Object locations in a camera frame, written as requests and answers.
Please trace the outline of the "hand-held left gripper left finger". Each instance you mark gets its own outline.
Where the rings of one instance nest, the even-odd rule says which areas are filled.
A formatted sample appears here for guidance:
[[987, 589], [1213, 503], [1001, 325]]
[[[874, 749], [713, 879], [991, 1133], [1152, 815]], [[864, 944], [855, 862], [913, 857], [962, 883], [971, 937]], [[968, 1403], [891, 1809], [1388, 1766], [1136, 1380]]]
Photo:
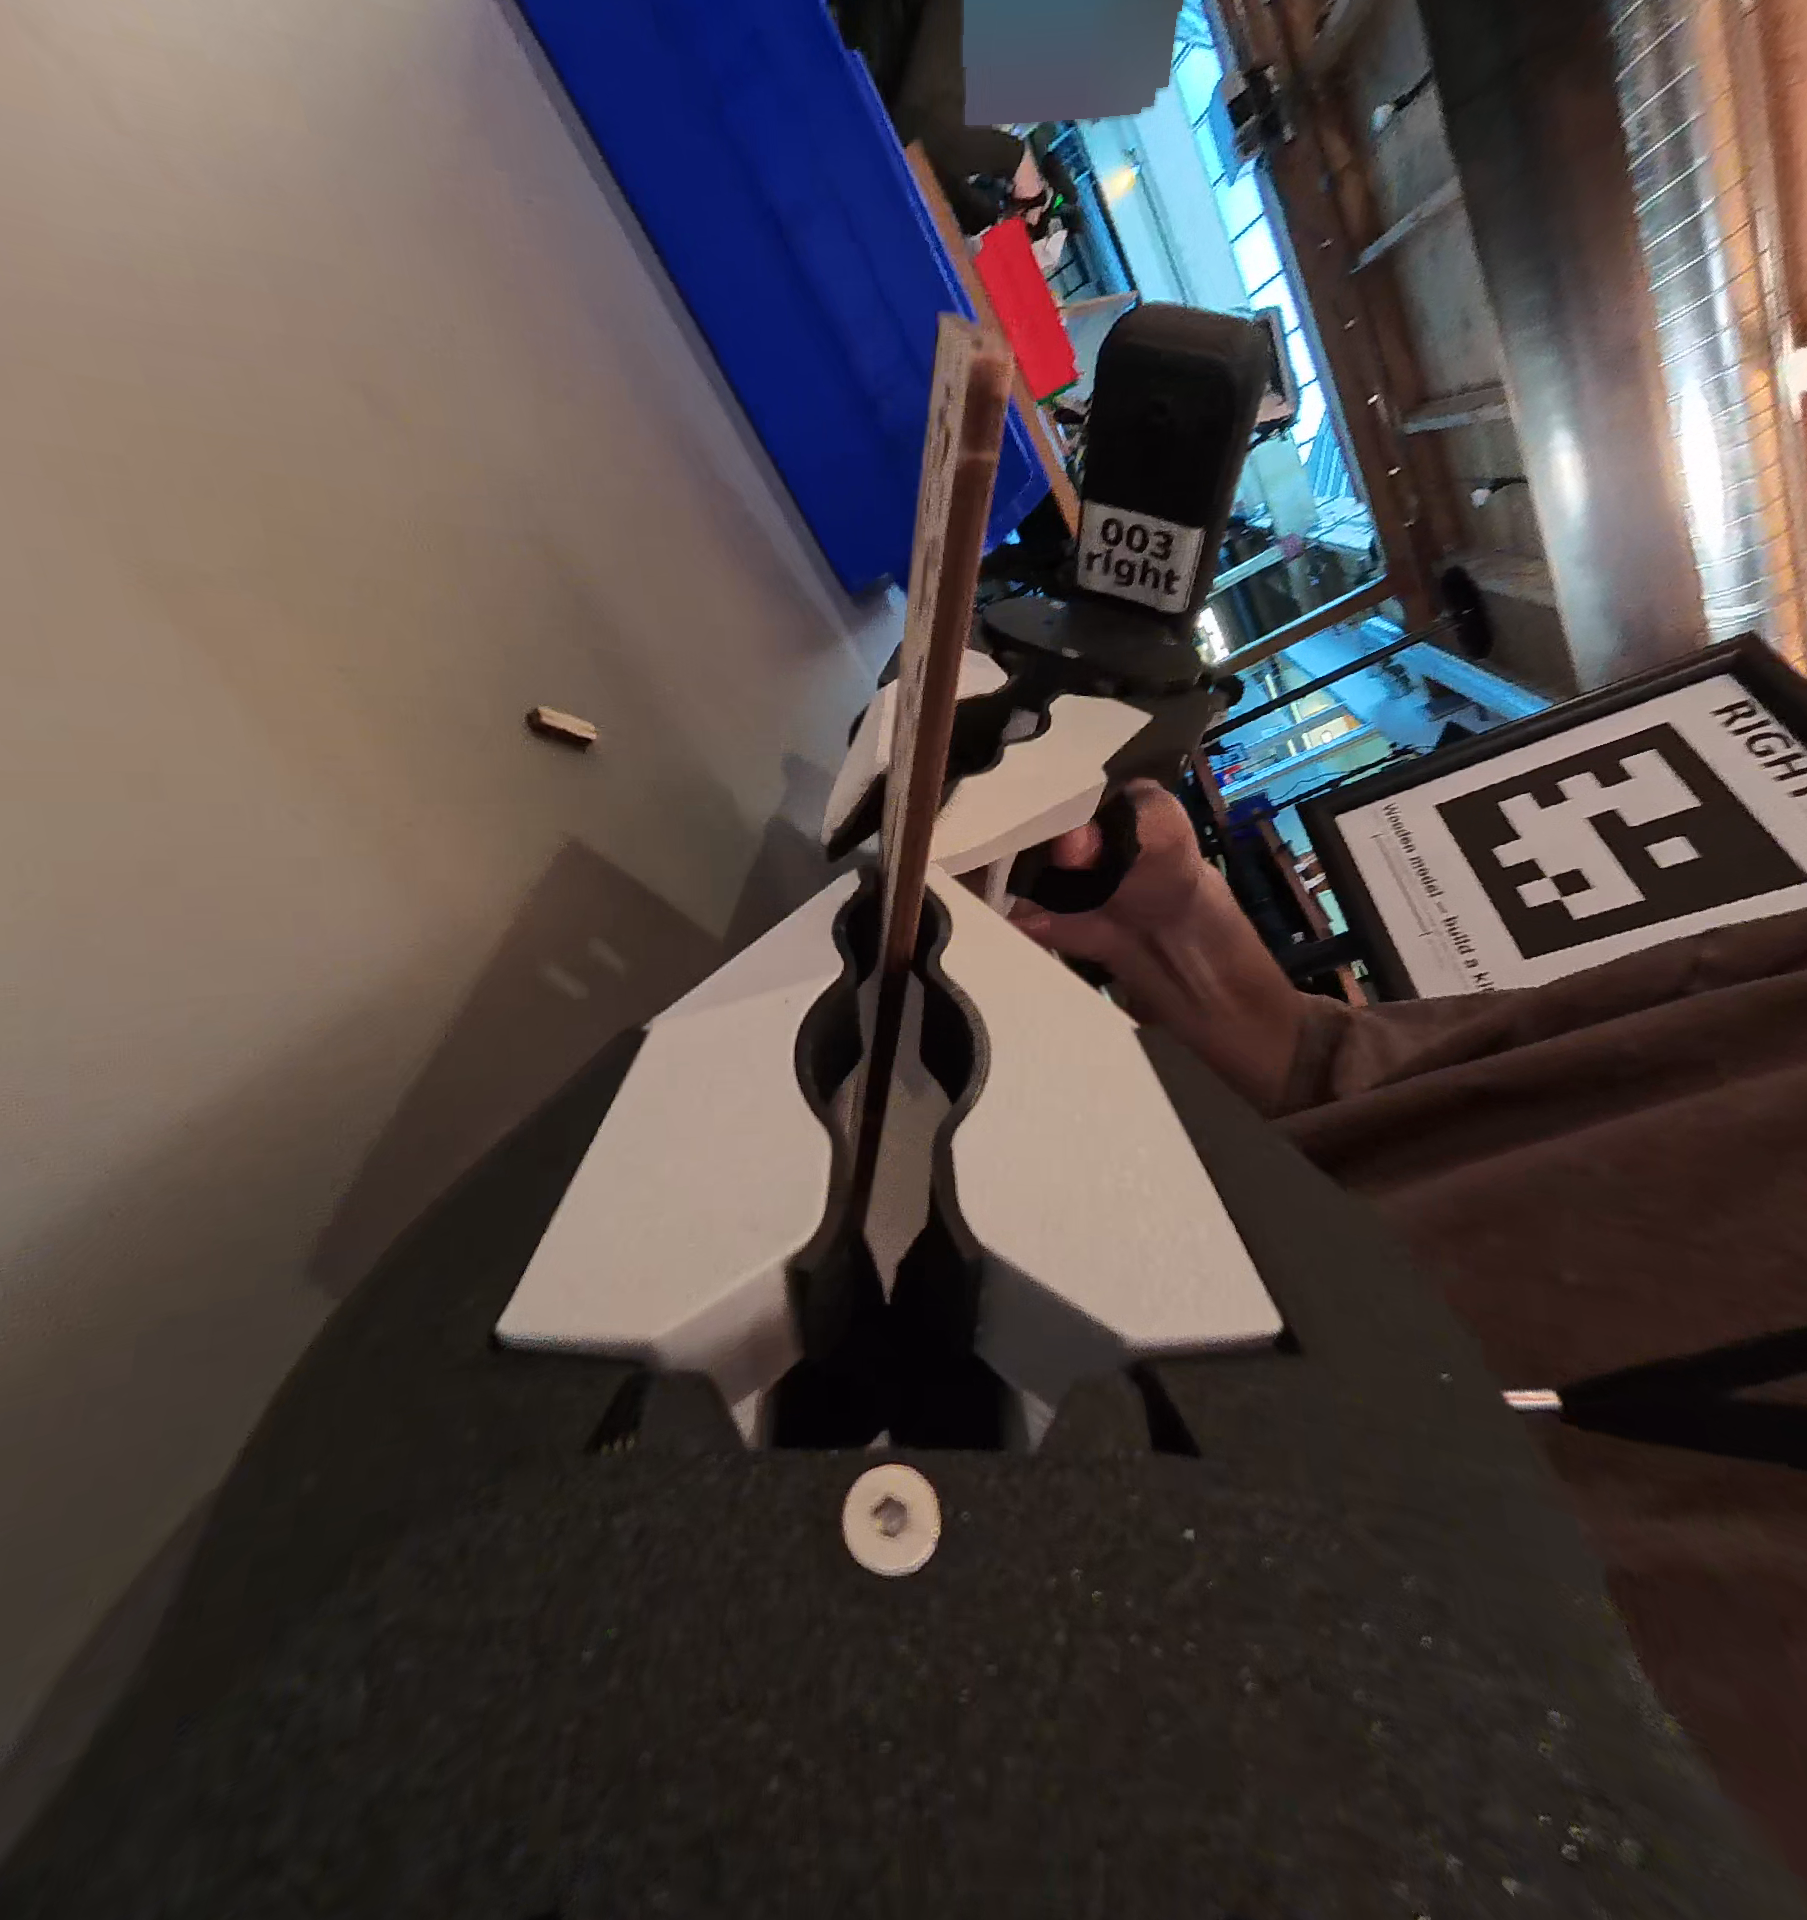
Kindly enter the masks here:
[[797, 1037], [846, 967], [835, 881], [644, 1029], [495, 1322], [509, 1350], [696, 1372], [723, 1395], [799, 1358], [790, 1267], [821, 1229], [832, 1133]]

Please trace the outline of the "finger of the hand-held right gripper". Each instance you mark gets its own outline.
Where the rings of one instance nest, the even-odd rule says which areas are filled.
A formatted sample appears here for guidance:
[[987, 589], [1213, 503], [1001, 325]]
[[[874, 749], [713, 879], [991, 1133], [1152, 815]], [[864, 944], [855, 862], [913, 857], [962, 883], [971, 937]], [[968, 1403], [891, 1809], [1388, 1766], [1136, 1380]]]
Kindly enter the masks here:
[[897, 703], [899, 681], [885, 684], [852, 724], [822, 817], [821, 846], [829, 862], [848, 861], [880, 835]]
[[984, 878], [987, 904], [1012, 862], [1086, 824], [1104, 804], [1108, 763], [1141, 735], [1144, 708], [1055, 694], [1030, 707], [1009, 681], [959, 681], [937, 815], [937, 898]]

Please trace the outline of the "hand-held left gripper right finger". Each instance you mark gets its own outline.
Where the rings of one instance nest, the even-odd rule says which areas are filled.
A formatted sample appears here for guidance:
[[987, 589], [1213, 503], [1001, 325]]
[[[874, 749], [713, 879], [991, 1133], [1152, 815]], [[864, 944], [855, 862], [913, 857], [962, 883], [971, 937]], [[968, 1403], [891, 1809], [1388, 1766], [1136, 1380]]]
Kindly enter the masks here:
[[1135, 1022], [963, 883], [930, 878], [939, 982], [979, 1022], [948, 1170], [981, 1261], [975, 1350], [1059, 1400], [1138, 1362], [1269, 1348], [1282, 1318]]

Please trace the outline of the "laser-cut wooden model sheet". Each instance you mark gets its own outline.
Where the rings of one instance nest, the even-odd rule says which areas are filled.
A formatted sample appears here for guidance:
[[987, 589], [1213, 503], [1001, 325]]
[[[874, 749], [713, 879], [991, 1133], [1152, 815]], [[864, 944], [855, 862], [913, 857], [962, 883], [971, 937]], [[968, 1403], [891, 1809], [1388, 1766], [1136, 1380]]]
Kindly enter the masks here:
[[1012, 373], [1012, 355], [996, 331], [975, 318], [939, 317], [885, 778], [878, 848], [882, 920], [866, 1070], [855, 1103], [852, 1223], [866, 1217], [880, 1159]]

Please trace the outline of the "person's right forearm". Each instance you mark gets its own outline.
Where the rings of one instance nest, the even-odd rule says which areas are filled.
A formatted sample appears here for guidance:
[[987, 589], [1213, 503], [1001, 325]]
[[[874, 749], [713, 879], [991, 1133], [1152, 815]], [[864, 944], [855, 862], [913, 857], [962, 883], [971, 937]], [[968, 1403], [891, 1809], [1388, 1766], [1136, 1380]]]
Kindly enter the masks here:
[[1305, 1016], [1276, 1128], [1446, 1255], [1807, 1229], [1807, 909]]

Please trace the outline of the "grey desk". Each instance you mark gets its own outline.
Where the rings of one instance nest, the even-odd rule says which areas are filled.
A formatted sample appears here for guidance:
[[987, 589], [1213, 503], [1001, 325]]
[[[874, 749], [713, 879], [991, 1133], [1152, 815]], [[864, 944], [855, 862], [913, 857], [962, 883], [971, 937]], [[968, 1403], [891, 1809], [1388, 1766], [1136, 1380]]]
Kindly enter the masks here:
[[897, 621], [512, 7], [0, 5], [0, 1859], [339, 1301], [819, 881]]

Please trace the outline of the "person's right hand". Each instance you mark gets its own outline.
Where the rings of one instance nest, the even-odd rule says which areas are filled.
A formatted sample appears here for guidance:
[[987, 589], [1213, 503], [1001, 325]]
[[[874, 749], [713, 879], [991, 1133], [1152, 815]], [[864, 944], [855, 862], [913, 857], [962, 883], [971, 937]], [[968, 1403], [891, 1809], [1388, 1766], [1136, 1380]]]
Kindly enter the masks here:
[[1286, 1110], [1305, 997], [1200, 853], [1180, 803], [1130, 782], [1136, 854], [1115, 894], [1085, 915], [1012, 899], [1039, 947], [1106, 970], [1130, 1016], [1170, 1033], [1262, 1116]]

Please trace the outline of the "red plastic bin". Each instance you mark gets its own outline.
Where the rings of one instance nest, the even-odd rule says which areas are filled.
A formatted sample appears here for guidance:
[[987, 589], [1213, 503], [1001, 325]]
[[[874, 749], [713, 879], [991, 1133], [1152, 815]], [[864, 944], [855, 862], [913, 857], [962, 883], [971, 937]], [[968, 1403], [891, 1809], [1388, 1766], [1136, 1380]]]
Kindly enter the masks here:
[[1019, 214], [996, 224], [979, 237], [973, 261], [1032, 398], [1055, 401], [1076, 384], [1081, 366], [1028, 224]]

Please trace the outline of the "black rod with disc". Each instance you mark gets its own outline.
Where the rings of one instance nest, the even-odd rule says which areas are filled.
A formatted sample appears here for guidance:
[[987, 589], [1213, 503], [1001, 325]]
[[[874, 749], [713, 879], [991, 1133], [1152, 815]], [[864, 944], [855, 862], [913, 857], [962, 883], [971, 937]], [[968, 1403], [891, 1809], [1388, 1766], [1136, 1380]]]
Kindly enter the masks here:
[[[1359, 597], [1363, 596], [1350, 594], [1345, 600], [1300, 618], [1300, 622], [1290, 622], [1289, 628], [1256, 638], [1244, 648], [1233, 650], [1206, 678], [1203, 692], [1216, 699], [1224, 712], [1238, 708], [1248, 698], [1244, 684], [1249, 681], [1253, 668], [1293, 655], [1305, 639], [1315, 639], [1325, 633], [1345, 630], [1350, 621], [1345, 621], [1343, 614], [1358, 612], [1356, 602]], [[1253, 712], [1262, 715], [1274, 712], [1276, 708], [1289, 708], [1307, 695], [1327, 692], [1351, 678], [1367, 676], [1388, 663], [1394, 663], [1394, 658], [1403, 653], [1421, 643], [1432, 643], [1440, 638], [1457, 639], [1467, 660], [1489, 658], [1494, 639], [1491, 636], [1484, 596], [1467, 570], [1462, 566], [1443, 569], [1437, 582], [1437, 597], [1440, 612], [1437, 612], [1435, 621], [1418, 630], [1394, 632], [1392, 638], [1384, 643], [1370, 646], [1367, 653], [1359, 657], [1336, 660], [1327, 672], [1307, 684], [1274, 694], [1263, 704], [1263, 708], [1256, 708]]]

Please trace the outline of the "framed marker sign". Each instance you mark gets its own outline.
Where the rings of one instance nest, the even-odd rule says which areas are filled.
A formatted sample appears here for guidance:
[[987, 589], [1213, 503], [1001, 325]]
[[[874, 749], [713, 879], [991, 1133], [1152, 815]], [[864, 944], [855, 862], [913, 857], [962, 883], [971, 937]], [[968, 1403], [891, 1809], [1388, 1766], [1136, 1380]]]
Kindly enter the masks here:
[[1382, 995], [1547, 985], [1807, 909], [1807, 681], [1740, 636], [1300, 817]]

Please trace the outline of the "blue plastic bin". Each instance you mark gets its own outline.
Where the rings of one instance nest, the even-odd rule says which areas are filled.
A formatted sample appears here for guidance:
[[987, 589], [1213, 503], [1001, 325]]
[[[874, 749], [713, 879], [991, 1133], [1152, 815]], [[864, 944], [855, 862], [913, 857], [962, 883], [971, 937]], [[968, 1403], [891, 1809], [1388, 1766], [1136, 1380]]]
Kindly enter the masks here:
[[939, 320], [976, 307], [826, 7], [518, 13], [841, 587], [905, 584]]

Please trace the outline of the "wooden shelving frame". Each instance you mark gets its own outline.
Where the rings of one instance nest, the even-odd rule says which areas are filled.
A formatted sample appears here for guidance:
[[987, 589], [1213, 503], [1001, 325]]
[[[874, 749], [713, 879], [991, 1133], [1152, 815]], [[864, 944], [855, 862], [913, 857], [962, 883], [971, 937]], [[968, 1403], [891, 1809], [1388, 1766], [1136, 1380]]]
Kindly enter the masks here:
[[1374, 524], [1401, 616], [1466, 585], [1491, 664], [1579, 686], [1530, 503], [1420, 5], [1211, 5], [1251, 93], [1241, 157], [1265, 203], [1325, 392], [1325, 431]]

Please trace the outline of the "silver ventilation duct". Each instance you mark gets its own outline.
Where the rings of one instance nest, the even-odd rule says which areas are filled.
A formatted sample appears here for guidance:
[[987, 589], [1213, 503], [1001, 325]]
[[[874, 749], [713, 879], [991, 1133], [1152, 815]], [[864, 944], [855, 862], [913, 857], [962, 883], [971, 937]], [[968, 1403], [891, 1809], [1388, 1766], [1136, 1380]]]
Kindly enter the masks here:
[[1609, 7], [1523, 13], [1513, 79], [1539, 312], [1513, 369], [1532, 378], [1521, 426], [1548, 439], [1537, 506], [1565, 636], [1581, 684], [1597, 688], [1709, 642], [1706, 573], [1628, 184]]

